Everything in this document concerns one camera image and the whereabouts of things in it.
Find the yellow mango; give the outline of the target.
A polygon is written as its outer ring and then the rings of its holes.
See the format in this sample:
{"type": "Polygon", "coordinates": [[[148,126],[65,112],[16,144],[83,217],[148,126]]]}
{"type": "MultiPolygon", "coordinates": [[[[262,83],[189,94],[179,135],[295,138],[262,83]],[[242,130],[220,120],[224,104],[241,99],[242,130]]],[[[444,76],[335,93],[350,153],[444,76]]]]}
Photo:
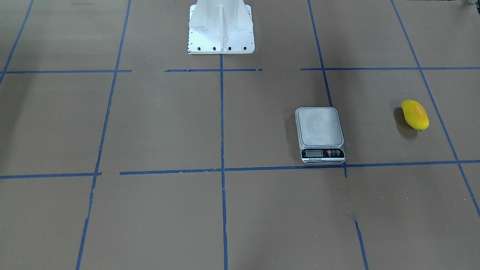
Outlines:
{"type": "Polygon", "coordinates": [[[430,126],[430,120],[425,108],[418,101],[404,100],[401,109],[406,123],[417,131],[423,131],[430,126]]]}

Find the silver digital kitchen scale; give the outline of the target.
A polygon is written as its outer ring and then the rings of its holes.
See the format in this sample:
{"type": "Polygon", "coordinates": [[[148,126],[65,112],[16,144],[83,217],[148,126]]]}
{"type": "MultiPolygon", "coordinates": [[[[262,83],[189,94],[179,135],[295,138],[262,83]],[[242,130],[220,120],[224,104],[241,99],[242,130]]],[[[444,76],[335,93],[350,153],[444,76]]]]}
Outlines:
{"type": "Polygon", "coordinates": [[[332,106],[300,107],[295,124],[305,164],[344,164],[344,137],[338,111],[332,106]]]}

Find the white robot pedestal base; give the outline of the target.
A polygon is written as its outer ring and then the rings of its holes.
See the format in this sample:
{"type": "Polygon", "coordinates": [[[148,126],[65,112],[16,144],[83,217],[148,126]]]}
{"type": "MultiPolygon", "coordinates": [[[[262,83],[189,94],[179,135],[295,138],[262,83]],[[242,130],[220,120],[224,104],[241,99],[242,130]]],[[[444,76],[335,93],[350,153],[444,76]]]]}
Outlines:
{"type": "Polygon", "coordinates": [[[189,54],[252,54],[252,9],[243,0],[198,0],[190,6],[189,54]]]}

